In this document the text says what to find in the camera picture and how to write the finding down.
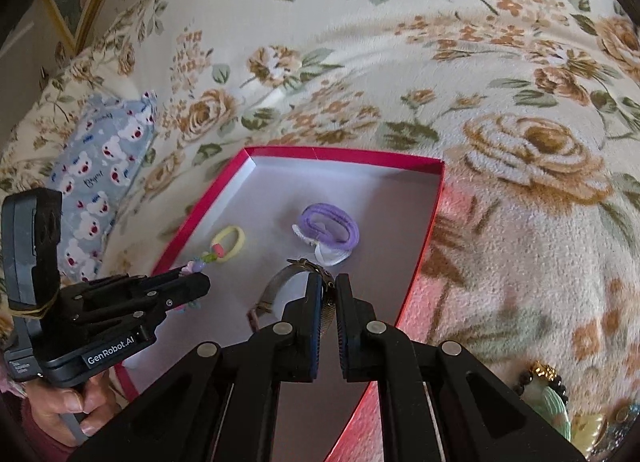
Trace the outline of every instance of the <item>metal watch band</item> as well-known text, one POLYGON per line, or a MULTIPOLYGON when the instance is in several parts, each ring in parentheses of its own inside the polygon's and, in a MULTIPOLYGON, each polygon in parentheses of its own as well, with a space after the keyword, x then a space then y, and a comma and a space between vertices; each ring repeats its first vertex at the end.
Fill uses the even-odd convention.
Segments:
POLYGON ((316 272, 322 278, 322 310, 320 335, 323 336, 334 320, 335 316, 335 281, 334 277, 320 265, 310 262, 306 258, 287 260, 290 265, 276 273, 264 288, 258 303, 247 313, 249 325, 253 332, 260 329, 258 318, 264 314, 273 313, 273 302, 280 289, 295 275, 301 272, 316 272))

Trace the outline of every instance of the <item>red box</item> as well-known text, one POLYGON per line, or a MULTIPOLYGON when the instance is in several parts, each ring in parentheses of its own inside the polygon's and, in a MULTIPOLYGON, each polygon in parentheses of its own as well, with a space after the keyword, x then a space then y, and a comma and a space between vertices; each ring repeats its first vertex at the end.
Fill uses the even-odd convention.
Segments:
MULTIPOLYGON (((207 265, 211 290, 201 298, 199 310, 170 312, 158 327, 156 344, 127 360, 127 370, 120 367, 127 397, 144 390, 202 341, 225 347, 248 339, 246 312, 268 280, 287 258, 314 260, 313 249, 290 228, 312 203, 337 205, 360 228, 353 254, 328 270, 348 273, 354 295, 371 302, 379 319, 401 322, 443 178, 442 161, 414 155, 289 146, 241 150, 194 206, 154 274, 201 254, 211 237, 230 224, 244 229, 244 248, 228 262, 207 265)), ((293 291, 290 299, 301 296, 296 291, 304 293, 305 278, 296 276, 287 284, 287 291, 293 291)), ((281 388, 273 459, 319 461, 330 453, 336 461, 368 450, 363 436, 376 427, 379 431, 380 422, 377 392, 373 386, 365 390, 365 384, 342 380, 332 327, 321 342, 318 380, 281 388)), ((377 441, 372 437, 369 444, 374 447, 377 441)))

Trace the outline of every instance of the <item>blue pillow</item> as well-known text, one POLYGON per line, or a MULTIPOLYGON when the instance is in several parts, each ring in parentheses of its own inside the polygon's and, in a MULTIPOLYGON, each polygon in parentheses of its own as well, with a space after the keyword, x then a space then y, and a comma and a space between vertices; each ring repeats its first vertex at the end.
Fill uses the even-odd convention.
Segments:
POLYGON ((47 187, 62 191, 58 268, 74 282, 95 278, 120 201, 154 134, 156 96, 139 101, 92 96, 47 187))

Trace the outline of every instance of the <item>human hand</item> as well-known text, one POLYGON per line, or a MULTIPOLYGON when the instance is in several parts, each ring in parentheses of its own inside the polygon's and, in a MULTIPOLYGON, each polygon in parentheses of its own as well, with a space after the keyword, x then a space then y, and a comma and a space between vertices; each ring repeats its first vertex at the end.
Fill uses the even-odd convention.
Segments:
POLYGON ((107 372, 89 379, 82 395, 72 388, 54 388, 42 379, 29 381, 24 386, 36 425, 65 446, 74 447, 78 442, 60 418, 61 413, 86 413, 88 417, 80 423, 80 428, 91 436, 120 411, 109 387, 107 372))

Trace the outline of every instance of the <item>floral fabric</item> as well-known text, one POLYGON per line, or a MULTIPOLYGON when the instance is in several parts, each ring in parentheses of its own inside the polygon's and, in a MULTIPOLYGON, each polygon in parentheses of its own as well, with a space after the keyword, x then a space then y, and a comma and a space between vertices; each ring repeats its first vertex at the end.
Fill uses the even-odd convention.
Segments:
MULTIPOLYGON (((460 341, 507 384, 551 364, 572 418, 609 414, 640 393, 639 86, 614 0, 140 0, 47 88, 0 187, 37 184, 92 91, 155 89, 101 271, 148 273, 244 146, 443 158, 400 326, 460 341)), ((372 398, 333 459, 382 460, 372 398)))

